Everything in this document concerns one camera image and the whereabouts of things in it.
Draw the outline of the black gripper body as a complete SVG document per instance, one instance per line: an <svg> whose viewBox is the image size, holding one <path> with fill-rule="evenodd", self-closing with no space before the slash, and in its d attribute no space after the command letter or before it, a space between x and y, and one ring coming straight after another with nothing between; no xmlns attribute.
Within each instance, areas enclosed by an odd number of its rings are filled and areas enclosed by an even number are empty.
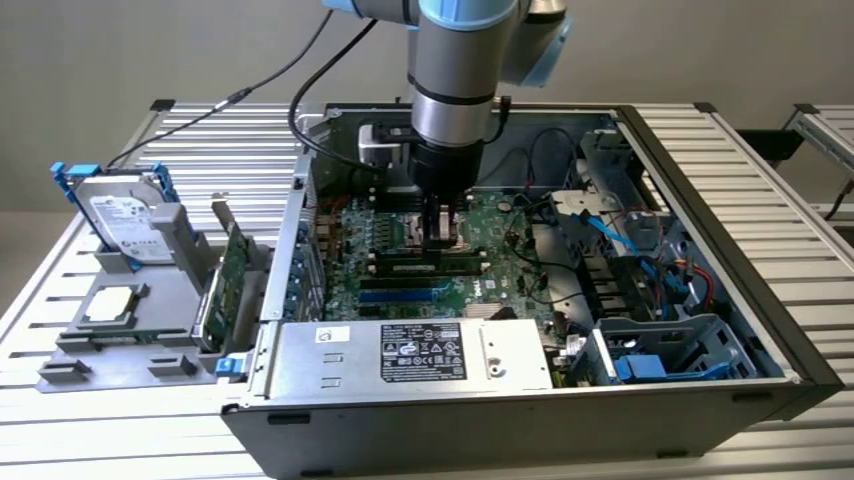
<svg viewBox="0 0 854 480"><path fill-rule="evenodd" d="M481 141L463 147L415 143L407 166L408 177L425 195L457 196L476 183L481 155Z"/></svg>

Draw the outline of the green RAM stick white label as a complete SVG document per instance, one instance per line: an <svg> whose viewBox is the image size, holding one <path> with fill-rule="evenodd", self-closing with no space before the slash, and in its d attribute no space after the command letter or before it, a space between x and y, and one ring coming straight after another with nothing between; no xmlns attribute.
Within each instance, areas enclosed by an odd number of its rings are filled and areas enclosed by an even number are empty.
<svg viewBox="0 0 854 480"><path fill-rule="evenodd" d="M397 277L477 276L483 272L479 261L393 264L385 274Z"/></svg>

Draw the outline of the black RAM slot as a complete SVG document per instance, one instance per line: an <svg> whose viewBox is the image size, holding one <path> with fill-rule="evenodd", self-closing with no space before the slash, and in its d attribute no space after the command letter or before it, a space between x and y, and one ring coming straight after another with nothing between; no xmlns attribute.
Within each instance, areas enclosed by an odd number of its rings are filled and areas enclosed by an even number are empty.
<svg viewBox="0 0 854 480"><path fill-rule="evenodd" d="M376 261L386 261L386 262L413 262L415 264L451 264L451 263L465 263L465 264L479 264L484 257L477 252L463 252L463 251L451 251L451 252L427 252L417 250L413 252L378 252L372 251L368 253L368 257Z"/></svg>

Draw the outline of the metal CPU socket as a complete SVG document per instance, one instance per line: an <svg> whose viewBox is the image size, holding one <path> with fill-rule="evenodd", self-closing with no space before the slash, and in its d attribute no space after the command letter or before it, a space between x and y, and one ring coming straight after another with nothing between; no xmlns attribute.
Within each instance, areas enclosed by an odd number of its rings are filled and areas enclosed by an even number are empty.
<svg viewBox="0 0 854 480"><path fill-rule="evenodd" d="M441 248L443 252L463 252L472 249L471 244L464 238L464 221L461 218L455 219L457 239L453 245ZM405 213L390 217L390 233L386 249L394 252L416 252L423 249L423 230L420 215Z"/></svg>

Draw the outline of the black expansion slot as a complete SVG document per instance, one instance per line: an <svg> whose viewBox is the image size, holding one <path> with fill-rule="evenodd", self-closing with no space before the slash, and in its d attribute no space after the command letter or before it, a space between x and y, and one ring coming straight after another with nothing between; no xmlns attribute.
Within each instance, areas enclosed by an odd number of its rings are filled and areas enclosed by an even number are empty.
<svg viewBox="0 0 854 480"><path fill-rule="evenodd" d="M427 277L366 278L358 281L360 290L423 290L432 289L435 280Z"/></svg>

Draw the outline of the green motherboard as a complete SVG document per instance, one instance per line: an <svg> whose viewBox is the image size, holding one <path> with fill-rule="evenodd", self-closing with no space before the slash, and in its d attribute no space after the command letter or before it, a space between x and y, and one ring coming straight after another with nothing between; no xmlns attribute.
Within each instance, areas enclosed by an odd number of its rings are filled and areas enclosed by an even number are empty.
<svg viewBox="0 0 854 480"><path fill-rule="evenodd" d="M464 238L484 260L477 276L427 277L435 280L433 301L427 303L360 303L358 281L390 278L393 264L376 262L372 251L386 249L390 217L420 215L413 193L369 193L326 201L316 218L316 236L325 275L325 320L384 320L464 317L468 304L500 303L521 318L541 319L548 307L528 297L541 289L531 284L540 274L533 265L533 236L519 212L528 200L512 191L475 191L463 196L456 218L464 221Z"/></svg>

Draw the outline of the blue expansion slot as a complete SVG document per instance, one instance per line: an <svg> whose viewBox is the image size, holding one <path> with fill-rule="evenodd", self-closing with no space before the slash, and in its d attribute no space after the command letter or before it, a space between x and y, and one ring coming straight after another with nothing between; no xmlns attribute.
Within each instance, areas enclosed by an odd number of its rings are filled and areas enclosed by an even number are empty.
<svg viewBox="0 0 854 480"><path fill-rule="evenodd" d="M358 292L360 303L429 303L433 301L431 289L416 290L365 290Z"/></svg>

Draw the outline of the silver chipset heatsink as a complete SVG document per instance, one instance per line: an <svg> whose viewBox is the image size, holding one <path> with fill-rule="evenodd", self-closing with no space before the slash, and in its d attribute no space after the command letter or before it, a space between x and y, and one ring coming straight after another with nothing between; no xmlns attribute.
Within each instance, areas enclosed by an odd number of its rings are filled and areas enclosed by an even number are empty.
<svg viewBox="0 0 854 480"><path fill-rule="evenodd" d="M468 304L463 309L464 317L483 320L517 319L515 310L500 303Z"/></svg>

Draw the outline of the grey metal disk bay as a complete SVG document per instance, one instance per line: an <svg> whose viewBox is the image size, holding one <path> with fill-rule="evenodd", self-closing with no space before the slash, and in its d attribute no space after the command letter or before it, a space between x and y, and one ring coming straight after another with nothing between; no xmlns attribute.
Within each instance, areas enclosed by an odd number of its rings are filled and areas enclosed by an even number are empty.
<svg viewBox="0 0 854 480"><path fill-rule="evenodd" d="M587 254L661 254L668 214L655 203L643 165L621 132L587 132L568 170L568 188L549 194L569 261Z"/></svg>

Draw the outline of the silver power supply unit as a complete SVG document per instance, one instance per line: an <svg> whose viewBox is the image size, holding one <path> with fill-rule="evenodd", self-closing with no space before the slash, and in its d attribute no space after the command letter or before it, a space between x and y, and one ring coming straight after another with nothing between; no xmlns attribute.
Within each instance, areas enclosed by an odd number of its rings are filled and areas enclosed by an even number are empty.
<svg viewBox="0 0 854 480"><path fill-rule="evenodd" d="M531 319L285 323L262 372L280 402L380 401L552 386Z"/></svg>

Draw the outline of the green graphics card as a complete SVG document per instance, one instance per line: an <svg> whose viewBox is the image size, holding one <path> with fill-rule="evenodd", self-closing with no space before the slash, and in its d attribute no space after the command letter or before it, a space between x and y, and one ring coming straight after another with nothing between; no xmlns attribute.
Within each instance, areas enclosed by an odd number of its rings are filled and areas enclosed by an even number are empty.
<svg viewBox="0 0 854 480"><path fill-rule="evenodd" d="M213 193L210 209L225 233L225 244L201 297L193 324L193 341L204 353L218 352L237 323L245 274L260 265L257 248L242 233L224 193Z"/></svg>

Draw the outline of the grey metal drive cage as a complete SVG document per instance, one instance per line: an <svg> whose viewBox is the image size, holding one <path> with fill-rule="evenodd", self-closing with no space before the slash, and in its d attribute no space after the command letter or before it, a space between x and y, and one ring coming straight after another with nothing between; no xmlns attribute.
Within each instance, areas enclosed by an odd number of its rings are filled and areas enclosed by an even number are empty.
<svg viewBox="0 0 854 480"><path fill-rule="evenodd" d="M757 370L735 333L713 314L677 321L596 321L567 378L592 386L749 379Z"/></svg>

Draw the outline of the blue case latch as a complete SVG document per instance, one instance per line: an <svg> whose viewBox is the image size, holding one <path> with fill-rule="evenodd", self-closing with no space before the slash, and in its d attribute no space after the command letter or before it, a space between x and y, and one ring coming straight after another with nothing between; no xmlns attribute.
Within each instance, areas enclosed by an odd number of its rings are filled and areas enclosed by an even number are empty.
<svg viewBox="0 0 854 480"><path fill-rule="evenodd" d="M221 357L214 364L213 375L229 382L244 382L248 377L250 353L230 353Z"/></svg>

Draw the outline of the black open PC case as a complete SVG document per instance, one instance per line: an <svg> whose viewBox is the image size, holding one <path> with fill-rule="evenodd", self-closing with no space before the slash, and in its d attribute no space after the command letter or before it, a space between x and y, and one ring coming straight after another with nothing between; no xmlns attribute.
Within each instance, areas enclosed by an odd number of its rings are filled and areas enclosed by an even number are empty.
<svg viewBox="0 0 854 480"><path fill-rule="evenodd" d="M296 118L301 149L284 209L248 377L220 417L264 474L281 480L691 458L765 421L788 421L847 386L807 330L854 320L854 249L785 187L712 106L520 105L484 151L475 191L512 191L540 274L528 295L552 386L380 401L268 400L262 370L285 323L325 320L316 218L326 201L421 193L400 164L358 161L366 123L408 126L401 105L333 105ZM613 128L668 214L661 254L587 254L575 263L549 194L568 188L583 135ZM567 378L597 320L713 314L757 370L749 379L592 386Z"/></svg>

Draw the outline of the silver hard disk drive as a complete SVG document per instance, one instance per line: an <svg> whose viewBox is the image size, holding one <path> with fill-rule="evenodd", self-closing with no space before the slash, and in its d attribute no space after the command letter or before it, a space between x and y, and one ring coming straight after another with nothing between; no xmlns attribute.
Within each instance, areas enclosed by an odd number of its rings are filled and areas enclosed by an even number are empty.
<svg viewBox="0 0 854 480"><path fill-rule="evenodd" d="M104 172L96 165L77 165L66 182L105 247L140 265L170 263L162 234L149 222L154 207L174 200L161 176L140 169Z"/></svg>

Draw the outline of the silver CPU chip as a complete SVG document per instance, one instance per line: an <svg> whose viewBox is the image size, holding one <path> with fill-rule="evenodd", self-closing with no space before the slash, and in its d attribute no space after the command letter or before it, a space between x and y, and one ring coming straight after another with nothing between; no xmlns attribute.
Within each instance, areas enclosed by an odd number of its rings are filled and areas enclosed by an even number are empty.
<svg viewBox="0 0 854 480"><path fill-rule="evenodd" d="M105 287L100 289L85 309L89 322L110 322L121 319L134 308L138 292L129 286Z"/></svg>

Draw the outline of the grey plastic parts rack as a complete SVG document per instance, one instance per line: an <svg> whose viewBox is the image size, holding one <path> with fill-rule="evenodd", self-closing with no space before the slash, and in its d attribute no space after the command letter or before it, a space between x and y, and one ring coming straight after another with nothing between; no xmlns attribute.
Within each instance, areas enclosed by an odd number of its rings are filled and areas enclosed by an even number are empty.
<svg viewBox="0 0 854 480"><path fill-rule="evenodd" d="M101 270L82 297L68 328L54 341L56 351L41 365L36 388L42 393L210 384L216 361L248 352L266 281L270 250L254 242L260 265L245 274L238 318L218 352L204 353L193 341L193 324L222 245L181 226L186 212L176 203L153 209L150 227L169 247L172 262L132 267L121 253L97 250ZM89 322L85 309L105 287L129 286L138 292L134 308L121 319Z"/></svg>

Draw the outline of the metal slat side table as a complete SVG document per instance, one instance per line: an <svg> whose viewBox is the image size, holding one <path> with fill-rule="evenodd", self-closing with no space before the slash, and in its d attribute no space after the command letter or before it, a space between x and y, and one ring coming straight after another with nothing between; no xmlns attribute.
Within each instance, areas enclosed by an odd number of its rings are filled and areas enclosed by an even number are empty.
<svg viewBox="0 0 854 480"><path fill-rule="evenodd" d="M834 201L819 212L827 222L846 221L843 201L854 200L854 103L795 103L783 129L793 131L844 173Z"/></svg>

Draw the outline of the blue disk bracket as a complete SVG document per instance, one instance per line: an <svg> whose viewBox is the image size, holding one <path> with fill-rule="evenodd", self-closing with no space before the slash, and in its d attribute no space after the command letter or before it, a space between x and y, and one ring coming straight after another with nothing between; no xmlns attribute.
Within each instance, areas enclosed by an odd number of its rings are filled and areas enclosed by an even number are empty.
<svg viewBox="0 0 854 480"><path fill-rule="evenodd" d="M56 162L49 171L65 198L93 213L138 216L158 204L178 201L168 169L158 162L149 168L109 169Z"/></svg>

